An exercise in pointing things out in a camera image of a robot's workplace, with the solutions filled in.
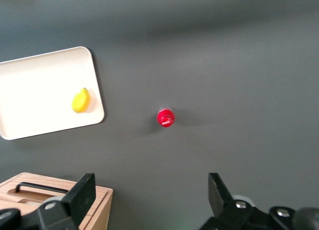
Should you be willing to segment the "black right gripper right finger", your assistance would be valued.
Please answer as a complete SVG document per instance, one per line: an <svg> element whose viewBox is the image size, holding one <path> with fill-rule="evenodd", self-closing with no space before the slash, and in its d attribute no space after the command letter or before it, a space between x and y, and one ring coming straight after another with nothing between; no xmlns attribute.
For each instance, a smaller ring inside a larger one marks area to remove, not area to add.
<svg viewBox="0 0 319 230"><path fill-rule="evenodd" d="M268 213L248 198L231 195L218 173L208 174L208 199L213 216L202 230L317 230L318 208L294 210L274 206Z"/></svg>

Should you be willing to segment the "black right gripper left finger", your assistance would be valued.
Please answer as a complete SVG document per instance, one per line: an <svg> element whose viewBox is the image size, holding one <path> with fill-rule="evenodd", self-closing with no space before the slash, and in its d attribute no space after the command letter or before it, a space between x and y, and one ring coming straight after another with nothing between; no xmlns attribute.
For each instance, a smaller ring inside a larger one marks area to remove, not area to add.
<svg viewBox="0 0 319 230"><path fill-rule="evenodd" d="M96 199L93 173L84 174L70 190L21 182L15 191L19 192L22 186L63 193L64 196L48 199L24 216L17 207L1 209L2 230L77 230Z"/></svg>

